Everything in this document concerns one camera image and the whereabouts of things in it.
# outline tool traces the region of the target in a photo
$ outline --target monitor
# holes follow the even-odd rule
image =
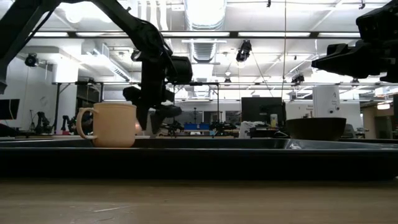
[[[0,120],[17,119],[19,99],[0,100]]]
[[[242,121],[270,123],[271,114],[277,114],[279,126],[284,126],[286,108],[281,97],[242,97]]]

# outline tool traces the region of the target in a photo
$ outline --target mug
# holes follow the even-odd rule
[[[94,108],[80,108],[77,132],[82,138],[93,140],[95,147],[131,147],[136,140],[136,110],[134,105],[121,103],[96,103]],[[86,111],[94,114],[92,136],[85,135],[81,128]]]

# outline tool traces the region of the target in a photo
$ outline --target bowl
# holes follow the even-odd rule
[[[299,118],[286,121],[292,139],[337,141],[343,135],[346,118]]]

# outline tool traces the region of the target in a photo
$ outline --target table surface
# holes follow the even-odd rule
[[[0,180],[0,223],[398,223],[398,181]]]

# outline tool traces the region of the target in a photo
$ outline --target mug handle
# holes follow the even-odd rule
[[[85,138],[85,139],[89,139],[89,140],[93,140],[93,139],[96,139],[97,136],[87,136],[87,135],[85,135],[85,133],[83,132],[83,128],[81,127],[81,119],[83,117],[83,114],[86,111],[90,111],[92,113],[97,113],[98,114],[98,110],[94,110],[94,108],[80,108],[79,109],[79,113],[77,114],[77,117],[76,117],[76,130],[77,130],[77,133],[80,135],[80,137]]]

